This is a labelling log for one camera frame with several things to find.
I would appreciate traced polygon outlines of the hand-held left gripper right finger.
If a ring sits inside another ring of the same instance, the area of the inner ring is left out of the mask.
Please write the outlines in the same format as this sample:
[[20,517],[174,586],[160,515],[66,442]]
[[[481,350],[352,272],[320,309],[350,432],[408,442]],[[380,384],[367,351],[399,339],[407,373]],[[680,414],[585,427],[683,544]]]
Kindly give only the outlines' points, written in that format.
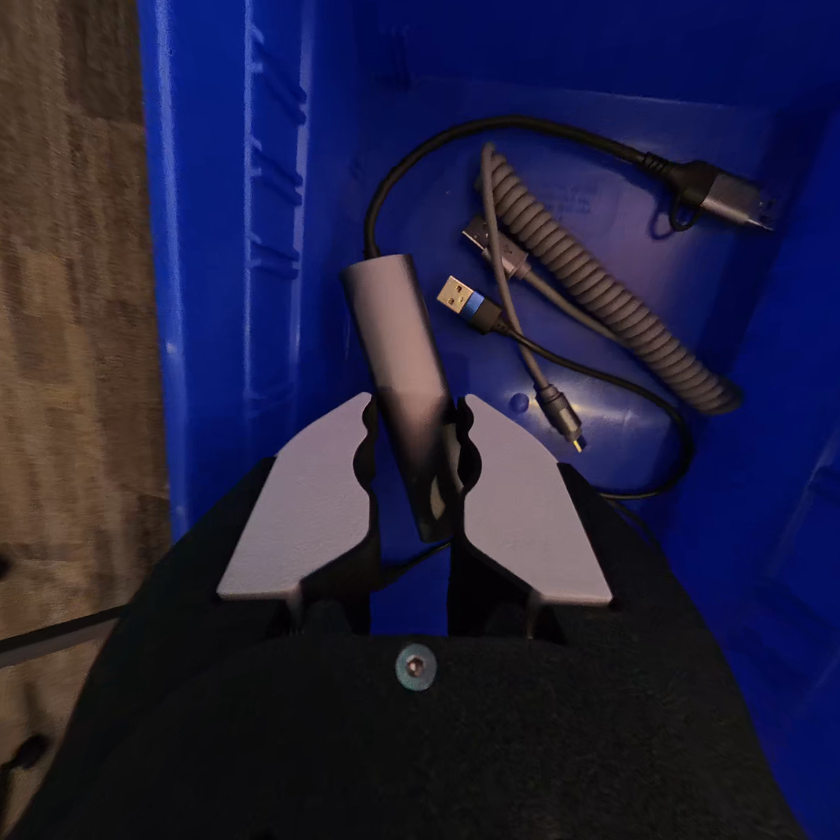
[[456,434],[465,547],[541,603],[609,605],[557,458],[473,394],[458,400]]

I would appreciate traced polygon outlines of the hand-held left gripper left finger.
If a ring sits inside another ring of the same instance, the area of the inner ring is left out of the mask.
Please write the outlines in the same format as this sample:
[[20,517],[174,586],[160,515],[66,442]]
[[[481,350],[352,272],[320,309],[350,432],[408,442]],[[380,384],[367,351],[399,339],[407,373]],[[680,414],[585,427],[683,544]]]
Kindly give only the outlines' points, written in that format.
[[273,466],[217,586],[225,600],[367,595],[382,540],[372,490],[379,417],[362,392],[304,427]]

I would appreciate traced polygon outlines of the grey usb hub with cable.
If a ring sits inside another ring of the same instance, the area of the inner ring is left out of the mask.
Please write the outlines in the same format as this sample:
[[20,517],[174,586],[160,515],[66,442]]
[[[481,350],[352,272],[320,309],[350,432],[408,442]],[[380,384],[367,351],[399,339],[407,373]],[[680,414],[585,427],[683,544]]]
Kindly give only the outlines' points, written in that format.
[[[584,145],[667,185],[673,202],[668,224],[684,233],[704,215],[744,228],[772,229],[770,200],[760,188],[707,161],[678,163],[653,152],[550,119],[507,114],[456,124],[418,145],[377,186],[363,224],[364,259],[342,274],[360,344],[391,437],[395,458],[420,538],[442,542],[455,530],[455,471],[449,466],[449,427],[455,405],[440,360],[414,263],[409,255],[384,256],[375,229],[392,189],[424,157],[447,144],[492,130],[522,130]],[[611,275],[527,188],[507,159],[487,143],[481,152],[478,189],[484,216],[479,247],[494,270],[501,306],[455,283],[447,304],[475,331],[515,342],[530,372],[543,414],[578,451],[581,424],[568,400],[545,377],[536,356],[635,394],[666,414],[679,440],[667,477],[640,490],[599,489],[619,508],[624,502],[661,497],[677,487],[695,455],[692,433],[679,411],[634,382],[565,359],[528,339],[513,303],[509,277],[526,278],[572,319],[634,355],[682,403],[704,416],[735,411],[740,392],[711,371],[665,322]]]

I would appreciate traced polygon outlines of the blue plastic bin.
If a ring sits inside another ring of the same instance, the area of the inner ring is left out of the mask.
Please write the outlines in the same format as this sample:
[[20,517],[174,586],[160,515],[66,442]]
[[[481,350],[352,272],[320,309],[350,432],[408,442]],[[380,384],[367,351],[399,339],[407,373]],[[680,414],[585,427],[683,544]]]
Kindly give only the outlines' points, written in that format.
[[370,387],[340,272],[418,144],[500,114],[758,183],[703,217],[575,143],[491,138],[714,371],[696,457],[636,505],[718,636],[805,831],[838,838],[838,2],[140,2],[172,522]]

